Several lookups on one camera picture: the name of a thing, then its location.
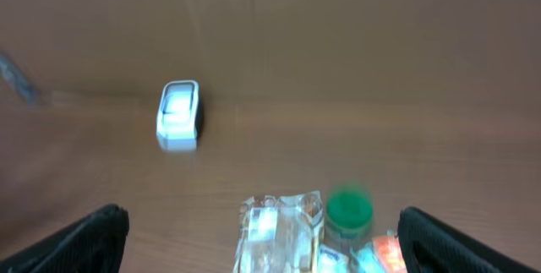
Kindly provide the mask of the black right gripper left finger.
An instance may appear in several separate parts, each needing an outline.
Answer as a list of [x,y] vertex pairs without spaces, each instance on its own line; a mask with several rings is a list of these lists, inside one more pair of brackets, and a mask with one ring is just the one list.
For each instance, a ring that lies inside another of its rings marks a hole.
[[1,261],[2,273],[118,273],[129,232],[128,212],[104,205]]

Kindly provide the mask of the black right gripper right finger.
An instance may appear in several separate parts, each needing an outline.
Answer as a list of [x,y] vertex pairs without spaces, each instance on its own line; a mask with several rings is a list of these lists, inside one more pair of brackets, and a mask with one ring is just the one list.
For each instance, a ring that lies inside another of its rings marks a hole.
[[397,232],[408,273],[537,273],[417,207],[401,211]]

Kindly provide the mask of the orange small box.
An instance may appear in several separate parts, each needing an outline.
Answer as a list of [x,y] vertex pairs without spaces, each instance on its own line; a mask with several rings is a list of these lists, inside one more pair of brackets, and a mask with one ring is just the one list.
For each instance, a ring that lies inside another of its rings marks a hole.
[[407,273],[398,236],[391,232],[372,238],[373,251],[386,273]]

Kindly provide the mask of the green lid spice jar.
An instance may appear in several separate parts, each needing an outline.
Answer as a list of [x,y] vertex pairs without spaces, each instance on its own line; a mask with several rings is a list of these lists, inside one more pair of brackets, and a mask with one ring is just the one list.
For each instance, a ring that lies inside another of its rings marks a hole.
[[325,202],[325,241],[342,252],[357,249],[369,234],[373,217],[373,200],[365,187],[336,186]]

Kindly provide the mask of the teal box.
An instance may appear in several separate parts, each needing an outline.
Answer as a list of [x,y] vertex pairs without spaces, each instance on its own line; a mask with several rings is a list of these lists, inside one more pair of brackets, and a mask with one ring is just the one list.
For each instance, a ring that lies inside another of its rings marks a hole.
[[319,247],[318,273],[347,273],[349,258],[332,248],[322,244]]

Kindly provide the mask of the brown white snack pouch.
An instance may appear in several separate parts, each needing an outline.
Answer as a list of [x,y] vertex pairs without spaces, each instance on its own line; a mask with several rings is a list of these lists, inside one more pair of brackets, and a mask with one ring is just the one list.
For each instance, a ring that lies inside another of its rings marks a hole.
[[233,273],[317,271],[324,235],[320,192],[246,199],[239,210]]

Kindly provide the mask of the teal white packet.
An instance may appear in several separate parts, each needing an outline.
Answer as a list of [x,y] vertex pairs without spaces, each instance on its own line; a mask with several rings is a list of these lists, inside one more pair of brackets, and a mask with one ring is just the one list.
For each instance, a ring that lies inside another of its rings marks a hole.
[[351,249],[351,256],[351,267],[354,273],[385,273],[372,243],[366,243],[359,250]]

